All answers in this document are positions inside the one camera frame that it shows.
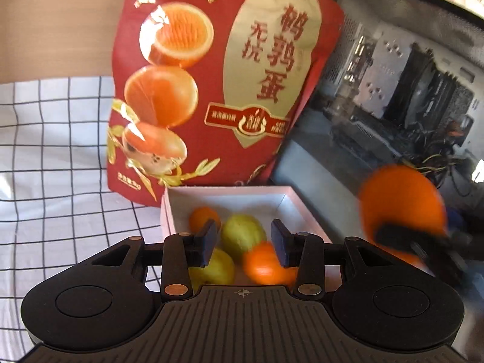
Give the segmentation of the yellow green pear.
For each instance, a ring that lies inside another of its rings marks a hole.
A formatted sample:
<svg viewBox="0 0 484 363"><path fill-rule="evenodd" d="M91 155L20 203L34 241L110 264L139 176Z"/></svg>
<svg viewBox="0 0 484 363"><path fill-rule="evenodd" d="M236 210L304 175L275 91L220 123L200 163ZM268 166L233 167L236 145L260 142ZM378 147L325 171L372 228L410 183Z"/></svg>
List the yellow green pear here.
<svg viewBox="0 0 484 363"><path fill-rule="evenodd" d="M231 285L235 278L235 262L221 248L215 247L205 267L189 267L193 292L204 285Z"/></svg>

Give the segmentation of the yellow green lemon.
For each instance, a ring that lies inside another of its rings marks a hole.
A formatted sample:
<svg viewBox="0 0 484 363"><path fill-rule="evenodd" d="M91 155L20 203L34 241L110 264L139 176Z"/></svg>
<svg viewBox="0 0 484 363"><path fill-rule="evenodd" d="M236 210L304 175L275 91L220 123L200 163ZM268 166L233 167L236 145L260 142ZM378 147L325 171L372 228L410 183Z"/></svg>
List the yellow green lemon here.
<svg viewBox="0 0 484 363"><path fill-rule="evenodd" d="M243 254L266 240L264 227L252 215L233 214L221 228L221 247L235 263L240 263Z"/></svg>

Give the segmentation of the large navel orange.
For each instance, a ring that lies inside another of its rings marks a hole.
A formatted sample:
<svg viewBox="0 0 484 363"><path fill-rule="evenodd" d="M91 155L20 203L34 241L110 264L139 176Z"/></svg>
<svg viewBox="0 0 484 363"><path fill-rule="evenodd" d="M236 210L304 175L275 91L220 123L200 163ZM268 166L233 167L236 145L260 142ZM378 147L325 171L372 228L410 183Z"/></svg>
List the large navel orange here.
<svg viewBox="0 0 484 363"><path fill-rule="evenodd" d="M377 230L401 224L445 236L446 208L437 188L425 176L404 165L384 165L358 192L359 214L366 240L376 244Z"/></svg>

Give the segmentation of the small mandarin in box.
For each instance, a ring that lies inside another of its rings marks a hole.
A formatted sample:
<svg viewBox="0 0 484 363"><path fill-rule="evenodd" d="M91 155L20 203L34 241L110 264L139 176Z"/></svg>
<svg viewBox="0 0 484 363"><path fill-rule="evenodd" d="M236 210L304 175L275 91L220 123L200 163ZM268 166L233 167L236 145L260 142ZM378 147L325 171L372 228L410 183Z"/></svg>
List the small mandarin in box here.
<svg viewBox="0 0 484 363"><path fill-rule="evenodd" d="M197 207L189 215L189 231L192 234L200 232L208 221L214 221L217 231L221 228L221 219L212 207Z"/></svg>

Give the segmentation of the pink white gift box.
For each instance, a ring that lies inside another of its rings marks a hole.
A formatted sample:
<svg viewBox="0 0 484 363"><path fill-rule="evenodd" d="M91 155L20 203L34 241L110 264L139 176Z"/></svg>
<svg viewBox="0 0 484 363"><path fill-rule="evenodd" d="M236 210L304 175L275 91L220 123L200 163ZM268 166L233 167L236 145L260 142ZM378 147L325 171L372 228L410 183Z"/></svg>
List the pink white gift box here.
<svg viewBox="0 0 484 363"><path fill-rule="evenodd" d="M193 235L208 221L218 227L217 243L209 264L190 268L193 290L203 285L280 283L295 280L295 267L276 263L271 238L278 219L292 234L329 237L289 186L179 187L162 196L162 236Z"/></svg>

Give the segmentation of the white black checkered tablecloth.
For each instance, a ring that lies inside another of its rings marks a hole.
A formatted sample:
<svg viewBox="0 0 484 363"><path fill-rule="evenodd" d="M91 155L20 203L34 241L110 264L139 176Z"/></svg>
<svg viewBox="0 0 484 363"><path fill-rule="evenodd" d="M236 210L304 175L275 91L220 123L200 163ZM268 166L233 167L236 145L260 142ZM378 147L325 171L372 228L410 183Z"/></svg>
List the white black checkered tablecloth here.
<svg viewBox="0 0 484 363"><path fill-rule="evenodd" d="M1 359L32 342L21 320L30 289L130 236L161 238L157 209L107 187L109 76L1 86Z"/></svg>

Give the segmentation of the glass panel computer case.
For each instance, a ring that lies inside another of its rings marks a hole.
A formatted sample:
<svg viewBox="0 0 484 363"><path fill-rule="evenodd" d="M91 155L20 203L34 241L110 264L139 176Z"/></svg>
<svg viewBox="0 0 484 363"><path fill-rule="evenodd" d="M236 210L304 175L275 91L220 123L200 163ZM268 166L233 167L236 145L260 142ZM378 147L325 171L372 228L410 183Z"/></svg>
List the glass panel computer case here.
<svg viewBox="0 0 484 363"><path fill-rule="evenodd" d="M272 179L331 239L361 235L358 191L415 168L449 207L483 213L483 1L334 0L344 24Z"/></svg>

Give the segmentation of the red quail egg snack bag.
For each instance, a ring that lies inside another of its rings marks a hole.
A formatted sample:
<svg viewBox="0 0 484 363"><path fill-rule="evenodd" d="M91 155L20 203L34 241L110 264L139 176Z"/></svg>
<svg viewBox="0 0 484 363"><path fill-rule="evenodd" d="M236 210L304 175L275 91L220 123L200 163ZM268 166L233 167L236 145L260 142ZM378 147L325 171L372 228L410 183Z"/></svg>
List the red quail egg snack bag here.
<svg viewBox="0 0 484 363"><path fill-rule="evenodd" d="M334 0L125 0L113 49L107 185L265 185L345 15Z"/></svg>

